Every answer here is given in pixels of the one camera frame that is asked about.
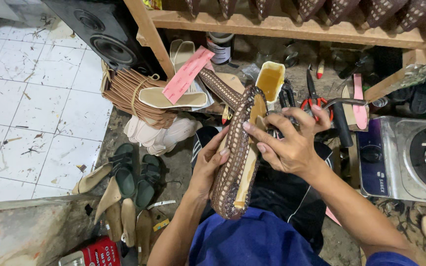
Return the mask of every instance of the blue shirt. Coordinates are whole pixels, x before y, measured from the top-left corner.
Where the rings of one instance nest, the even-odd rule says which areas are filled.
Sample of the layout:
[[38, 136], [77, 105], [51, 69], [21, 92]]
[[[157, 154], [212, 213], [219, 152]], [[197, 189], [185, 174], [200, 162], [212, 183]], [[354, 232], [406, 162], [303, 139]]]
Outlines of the blue shirt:
[[[252, 207], [239, 220], [214, 214], [202, 222], [193, 237], [188, 262], [205, 266], [329, 265], [290, 224]], [[394, 252], [375, 253], [366, 265], [418, 266]]]

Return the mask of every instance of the hand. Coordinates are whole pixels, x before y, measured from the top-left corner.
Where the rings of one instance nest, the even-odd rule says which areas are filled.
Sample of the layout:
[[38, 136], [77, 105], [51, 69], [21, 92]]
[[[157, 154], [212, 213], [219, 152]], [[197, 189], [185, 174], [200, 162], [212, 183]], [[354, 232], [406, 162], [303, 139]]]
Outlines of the hand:
[[209, 199], [210, 189], [213, 185], [214, 175], [220, 165], [225, 163], [230, 157], [230, 149], [224, 148], [216, 152], [228, 133], [229, 126], [223, 128], [216, 136], [206, 144], [198, 153], [195, 167], [193, 168], [192, 179], [188, 185], [188, 193], [202, 199]]
[[269, 162], [273, 169], [296, 174], [305, 179], [313, 172], [313, 169], [324, 162], [313, 147], [314, 136], [316, 133], [327, 130], [331, 126], [326, 110], [313, 105], [311, 111], [319, 117], [317, 124], [313, 117], [300, 108], [282, 109], [282, 114], [292, 116], [299, 122], [299, 131], [293, 127], [287, 118], [277, 114], [268, 115], [264, 121], [281, 130], [285, 136], [281, 141], [251, 123], [245, 122], [243, 128], [260, 141], [257, 143], [257, 148], [262, 153], [264, 160]]

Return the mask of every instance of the red-handled scissors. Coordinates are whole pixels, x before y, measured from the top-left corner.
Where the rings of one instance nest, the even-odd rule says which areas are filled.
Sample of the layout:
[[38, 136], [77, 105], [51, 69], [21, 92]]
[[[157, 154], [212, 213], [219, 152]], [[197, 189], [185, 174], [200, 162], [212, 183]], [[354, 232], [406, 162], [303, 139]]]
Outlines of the red-handled scissors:
[[[311, 64], [307, 69], [307, 87], [308, 87], [308, 93], [310, 97], [302, 102], [302, 105], [300, 105], [300, 109], [304, 109], [305, 105], [308, 103], [309, 108], [313, 105], [314, 99], [317, 100], [317, 105], [321, 107], [321, 103], [327, 104], [328, 101], [325, 100], [325, 98], [320, 97], [317, 95], [317, 92], [315, 91], [315, 83], [313, 82], [313, 78], [311, 77]], [[333, 120], [333, 111], [330, 109], [330, 121]]]

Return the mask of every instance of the finger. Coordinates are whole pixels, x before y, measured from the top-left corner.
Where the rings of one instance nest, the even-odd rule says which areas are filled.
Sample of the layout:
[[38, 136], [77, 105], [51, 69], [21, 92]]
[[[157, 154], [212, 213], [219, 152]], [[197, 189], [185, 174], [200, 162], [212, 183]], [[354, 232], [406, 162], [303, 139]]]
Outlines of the finger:
[[275, 125], [286, 138], [291, 138], [297, 134], [297, 130], [295, 130], [289, 119], [281, 115], [271, 114], [266, 116], [266, 123]]
[[261, 152], [262, 158], [264, 158], [264, 160], [266, 160], [272, 166], [272, 168], [274, 168], [275, 170], [278, 170], [278, 171], [284, 170], [284, 168], [282, 167], [282, 163], [280, 162], [279, 157], [277, 156], [277, 154], [274, 152], [274, 150], [269, 145], [267, 145], [263, 142], [259, 142], [257, 144], [257, 148]]
[[297, 107], [290, 107], [286, 111], [282, 111], [286, 116], [294, 117], [300, 124], [301, 135], [309, 135], [315, 129], [315, 119], [309, 116], [305, 111]]
[[221, 141], [224, 139], [224, 137], [226, 136], [226, 134], [228, 134], [228, 130], [230, 129], [230, 126], [228, 125], [227, 127], [223, 128], [223, 130], [221, 130], [218, 134], [216, 134], [216, 136], [214, 136], [210, 142], [208, 142], [208, 144], [206, 144], [203, 148], [205, 149], [205, 152], [207, 150], [212, 150], [214, 152], [216, 152], [216, 150], [218, 149], [218, 146], [220, 146]]
[[220, 152], [215, 153], [215, 155], [213, 155], [211, 160], [204, 167], [206, 173], [214, 173], [217, 167], [219, 167], [228, 160], [228, 158], [230, 157], [230, 153], [231, 152], [229, 148], [224, 148]]
[[311, 107], [311, 112], [319, 118], [318, 122], [315, 125], [314, 133], [318, 133], [331, 128], [330, 117], [328, 115], [327, 110], [322, 109], [318, 105], [313, 105]]
[[258, 141], [263, 142], [263, 143], [271, 146], [275, 150], [279, 149], [279, 147], [281, 147], [281, 145], [283, 145], [283, 143], [281, 143], [280, 140], [270, 136], [269, 134], [267, 134], [263, 130], [260, 130], [258, 127], [256, 127], [255, 125], [253, 125], [249, 122], [244, 122], [243, 128], [251, 136], [258, 139]]

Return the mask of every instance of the red can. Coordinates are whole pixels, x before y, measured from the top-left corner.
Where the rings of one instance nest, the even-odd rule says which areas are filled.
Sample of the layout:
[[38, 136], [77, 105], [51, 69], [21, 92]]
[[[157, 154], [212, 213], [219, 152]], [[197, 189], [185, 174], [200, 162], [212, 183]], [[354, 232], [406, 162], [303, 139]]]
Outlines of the red can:
[[59, 260], [59, 266], [121, 266], [116, 243], [108, 236]]

